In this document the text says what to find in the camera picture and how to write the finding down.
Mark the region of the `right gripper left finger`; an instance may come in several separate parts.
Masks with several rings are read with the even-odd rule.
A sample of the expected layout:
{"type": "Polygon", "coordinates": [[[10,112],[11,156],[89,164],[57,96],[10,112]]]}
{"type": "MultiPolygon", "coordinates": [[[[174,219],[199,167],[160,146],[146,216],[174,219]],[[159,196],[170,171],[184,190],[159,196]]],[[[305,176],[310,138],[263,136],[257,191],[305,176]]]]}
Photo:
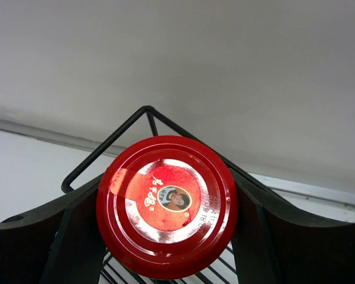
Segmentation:
{"type": "Polygon", "coordinates": [[[102,177],[0,222],[0,283],[98,283],[106,245],[96,220],[102,177]]]}

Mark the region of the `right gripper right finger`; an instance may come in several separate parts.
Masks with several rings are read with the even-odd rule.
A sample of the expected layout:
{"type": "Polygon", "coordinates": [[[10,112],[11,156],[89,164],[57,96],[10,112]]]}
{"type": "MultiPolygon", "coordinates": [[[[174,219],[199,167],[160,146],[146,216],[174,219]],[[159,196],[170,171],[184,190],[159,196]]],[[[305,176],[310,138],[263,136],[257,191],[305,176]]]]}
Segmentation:
{"type": "Polygon", "coordinates": [[[304,211],[236,171],[239,283],[355,283],[355,223],[304,211]]]}

